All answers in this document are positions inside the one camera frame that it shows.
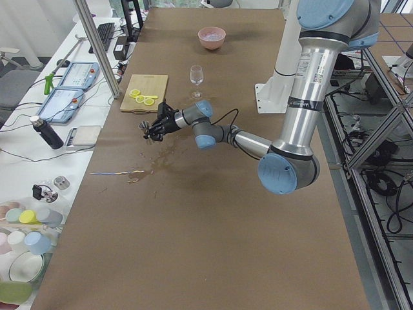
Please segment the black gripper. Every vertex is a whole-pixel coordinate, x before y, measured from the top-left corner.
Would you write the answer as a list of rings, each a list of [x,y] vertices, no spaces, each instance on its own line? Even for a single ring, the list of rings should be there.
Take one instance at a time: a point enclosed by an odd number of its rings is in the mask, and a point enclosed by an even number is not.
[[[157,110],[157,119],[146,124],[146,129],[151,130],[151,133],[144,134],[147,142],[162,142],[165,134],[173,133],[179,130],[179,126],[175,121],[175,116],[178,109],[173,109],[165,101],[161,102]]]

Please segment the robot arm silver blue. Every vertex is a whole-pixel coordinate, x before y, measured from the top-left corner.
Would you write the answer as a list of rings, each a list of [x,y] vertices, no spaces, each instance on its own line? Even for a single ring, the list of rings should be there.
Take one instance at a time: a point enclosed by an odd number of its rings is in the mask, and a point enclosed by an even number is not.
[[[290,9],[288,20],[299,25],[295,39],[301,55],[278,139],[270,141],[235,125],[212,124],[212,106],[206,100],[183,110],[161,103],[153,123],[140,123],[145,139],[161,141],[166,134],[191,127],[200,149],[227,142],[258,156],[258,176],[268,191],[289,194],[309,186],[319,175],[310,142],[337,57],[374,45],[379,15],[379,1],[300,1]]]

